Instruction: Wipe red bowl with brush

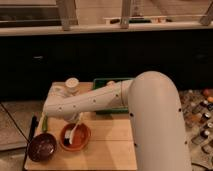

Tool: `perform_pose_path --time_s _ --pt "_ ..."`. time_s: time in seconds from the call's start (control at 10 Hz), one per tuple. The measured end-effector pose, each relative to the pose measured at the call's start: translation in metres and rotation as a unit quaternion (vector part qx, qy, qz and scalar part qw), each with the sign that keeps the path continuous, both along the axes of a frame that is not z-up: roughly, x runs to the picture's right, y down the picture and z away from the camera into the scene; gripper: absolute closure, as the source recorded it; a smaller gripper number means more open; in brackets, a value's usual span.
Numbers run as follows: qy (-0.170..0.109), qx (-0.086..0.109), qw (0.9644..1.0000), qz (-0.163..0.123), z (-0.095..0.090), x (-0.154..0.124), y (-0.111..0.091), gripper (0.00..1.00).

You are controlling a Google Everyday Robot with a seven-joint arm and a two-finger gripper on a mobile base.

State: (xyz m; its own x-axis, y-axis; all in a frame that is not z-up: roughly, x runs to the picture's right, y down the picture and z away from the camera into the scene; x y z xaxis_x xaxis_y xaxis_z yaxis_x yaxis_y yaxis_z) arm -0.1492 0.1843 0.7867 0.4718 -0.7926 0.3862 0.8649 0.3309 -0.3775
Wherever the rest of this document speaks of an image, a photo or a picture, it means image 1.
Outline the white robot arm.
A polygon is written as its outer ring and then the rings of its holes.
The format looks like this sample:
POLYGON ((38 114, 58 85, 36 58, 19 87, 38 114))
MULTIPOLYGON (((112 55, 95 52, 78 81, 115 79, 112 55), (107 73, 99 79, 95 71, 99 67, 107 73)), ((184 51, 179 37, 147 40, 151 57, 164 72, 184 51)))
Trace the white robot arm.
POLYGON ((137 77, 62 98, 50 91, 43 111, 49 117, 126 107, 132 115, 137 171, 192 171, 178 90, 163 73, 137 77))

